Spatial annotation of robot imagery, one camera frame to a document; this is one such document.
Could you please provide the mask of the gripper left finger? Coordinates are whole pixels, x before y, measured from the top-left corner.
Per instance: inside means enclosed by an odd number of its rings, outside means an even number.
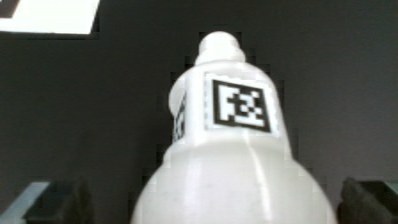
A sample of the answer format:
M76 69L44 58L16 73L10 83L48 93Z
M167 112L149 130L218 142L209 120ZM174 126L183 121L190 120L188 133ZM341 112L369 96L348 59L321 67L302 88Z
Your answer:
M94 224L87 182L32 182L0 213L0 224Z

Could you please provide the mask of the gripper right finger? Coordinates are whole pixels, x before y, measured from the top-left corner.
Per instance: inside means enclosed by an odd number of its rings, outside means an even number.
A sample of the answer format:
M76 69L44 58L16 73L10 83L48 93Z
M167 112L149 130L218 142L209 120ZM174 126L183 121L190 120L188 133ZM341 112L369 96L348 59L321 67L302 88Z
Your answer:
M398 224L398 180L343 181L339 224Z

